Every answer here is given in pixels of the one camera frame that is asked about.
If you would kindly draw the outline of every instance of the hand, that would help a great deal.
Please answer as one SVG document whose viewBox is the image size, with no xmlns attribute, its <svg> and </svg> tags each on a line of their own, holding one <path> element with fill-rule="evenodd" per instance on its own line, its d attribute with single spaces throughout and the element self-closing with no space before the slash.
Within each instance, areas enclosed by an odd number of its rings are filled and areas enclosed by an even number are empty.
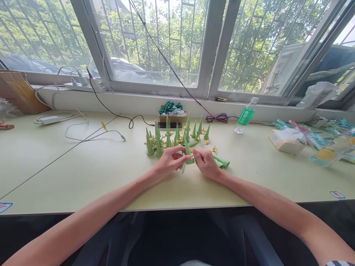
<svg viewBox="0 0 355 266">
<path fill-rule="evenodd" d="M 161 156 L 159 162 L 153 167 L 155 174 L 159 178 L 165 178 L 170 175 L 174 170 L 182 169 L 182 165 L 191 160 L 191 156 L 184 156 L 178 151 L 185 152 L 185 147 L 178 145 L 175 147 L 167 148 Z"/>
<path fill-rule="evenodd" d="M 221 175 L 222 170 L 217 166 L 211 151 L 193 149 L 192 153 L 195 163 L 203 175 L 214 180 Z"/>
</svg>

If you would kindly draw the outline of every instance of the dark pants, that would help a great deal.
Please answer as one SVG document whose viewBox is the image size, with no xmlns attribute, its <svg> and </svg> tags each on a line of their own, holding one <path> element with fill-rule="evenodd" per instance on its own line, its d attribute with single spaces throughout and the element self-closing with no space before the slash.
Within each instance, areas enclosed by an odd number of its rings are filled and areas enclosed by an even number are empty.
<svg viewBox="0 0 355 266">
<path fill-rule="evenodd" d="M 147 212 L 128 265 L 178 266 L 188 260 L 236 265 L 229 240 L 205 210 Z"/>
</svg>

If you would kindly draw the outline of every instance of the sticker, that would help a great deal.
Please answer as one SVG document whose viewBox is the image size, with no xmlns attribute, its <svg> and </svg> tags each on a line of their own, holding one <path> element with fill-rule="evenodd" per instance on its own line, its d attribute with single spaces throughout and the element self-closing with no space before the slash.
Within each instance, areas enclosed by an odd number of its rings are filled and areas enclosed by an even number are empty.
<svg viewBox="0 0 355 266">
<path fill-rule="evenodd" d="M 3 213 L 13 205 L 12 202 L 0 202 L 0 213 Z"/>
<path fill-rule="evenodd" d="M 336 197 L 337 199 L 346 199 L 345 196 L 337 191 L 330 191 L 330 194 L 332 194 L 334 197 Z"/>
</svg>

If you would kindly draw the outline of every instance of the pixelated blur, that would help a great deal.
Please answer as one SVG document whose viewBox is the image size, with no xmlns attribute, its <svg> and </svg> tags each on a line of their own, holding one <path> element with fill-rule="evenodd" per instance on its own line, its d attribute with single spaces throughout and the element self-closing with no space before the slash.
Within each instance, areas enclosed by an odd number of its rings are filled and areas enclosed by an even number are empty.
<svg viewBox="0 0 355 266">
<path fill-rule="evenodd" d="M 181 117 L 169 116 L 169 123 L 171 129 L 179 128 L 182 130 Z M 166 116 L 163 116 L 163 118 L 161 116 L 159 117 L 158 128 L 166 129 Z"/>
</svg>

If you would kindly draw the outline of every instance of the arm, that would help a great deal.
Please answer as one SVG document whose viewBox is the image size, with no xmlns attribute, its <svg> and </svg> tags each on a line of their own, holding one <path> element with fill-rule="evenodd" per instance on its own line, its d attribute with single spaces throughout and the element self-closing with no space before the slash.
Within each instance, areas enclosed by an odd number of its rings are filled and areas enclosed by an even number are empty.
<svg viewBox="0 0 355 266">
<path fill-rule="evenodd" d="M 178 151 L 185 151 L 185 147 L 166 149 L 148 173 L 59 222 L 16 252 L 3 266 L 60 265 L 136 196 L 191 159 L 191 156 L 176 153 Z"/>
<path fill-rule="evenodd" d="M 325 266 L 332 260 L 355 263 L 355 251 L 317 216 L 272 190 L 221 170 L 211 151 L 194 149 L 193 155 L 205 176 L 229 187 L 279 226 L 300 238 L 320 266 Z"/>
</svg>

